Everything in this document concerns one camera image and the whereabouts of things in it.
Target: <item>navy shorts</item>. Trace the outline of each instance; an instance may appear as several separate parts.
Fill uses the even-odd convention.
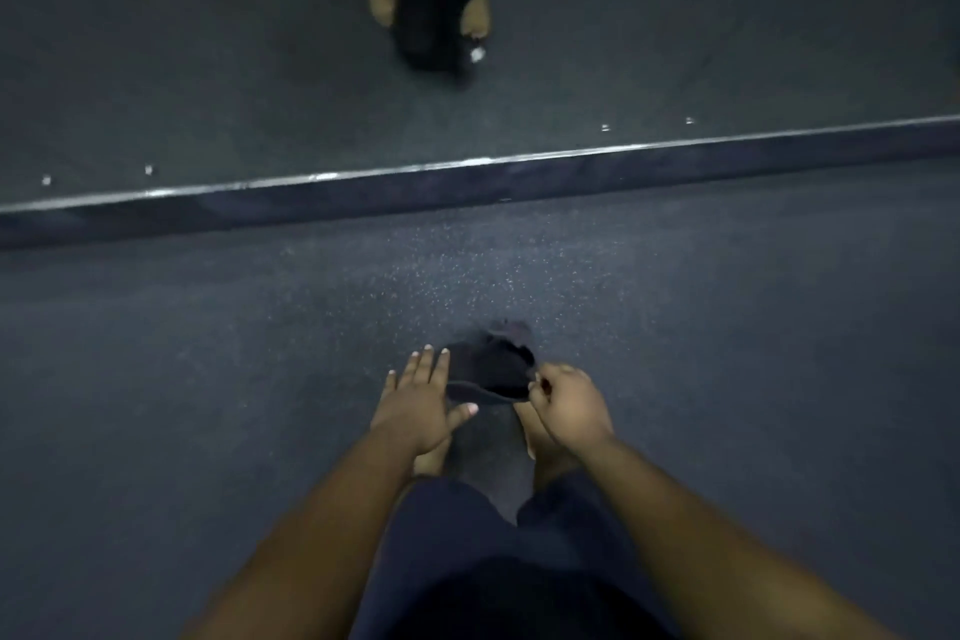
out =
[[[584,471],[534,494],[506,521],[475,488],[452,478],[416,483],[384,532],[351,640],[380,638],[428,587],[479,562],[510,557],[583,572],[617,587],[675,636],[626,528]]]

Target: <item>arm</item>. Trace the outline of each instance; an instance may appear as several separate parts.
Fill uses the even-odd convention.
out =
[[[367,573],[417,455],[450,437],[476,412],[447,415],[450,356],[414,352],[387,378],[370,431],[303,503],[287,514],[222,590],[189,640],[347,637]]]
[[[541,375],[530,393],[536,412],[606,494],[689,637],[893,638],[617,440],[603,397],[584,372],[545,365]]]

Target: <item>dark gray floor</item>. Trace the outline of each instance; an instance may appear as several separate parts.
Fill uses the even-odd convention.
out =
[[[492,0],[468,91],[365,6],[0,0],[0,201],[960,111],[960,0]]]
[[[953,161],[0,254],[0,635],[171,637],[388,367],[498,316],[774,546],[955,636]],[[509,410],[460,440],[510,515]]]

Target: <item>dark shorts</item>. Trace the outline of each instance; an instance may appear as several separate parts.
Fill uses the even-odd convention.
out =
[[[527,500],[516,525],[458,480],[430,478],[414,485],[384,533],[350,637],[382,637],[427,588],[502,557],[591,575],[677,634],[626,528],[587,474],[574,471]]]

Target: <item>hand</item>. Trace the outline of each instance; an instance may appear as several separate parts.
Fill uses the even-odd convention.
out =
[[[429,344],[423,347],[423,354],[414,352],[399,380],[394,370],[387,375],[370,429],[393,431],[402,440],[409,440],[417,456],[432,451],[477,414],[474,403],[458,404],[447,412],[449,372],[448,350],[439,353],[436,367]]]
[[[553,440],[574,454],[614,437],[607,403],[582,369],[541,365],[530,382],[530,402]]]

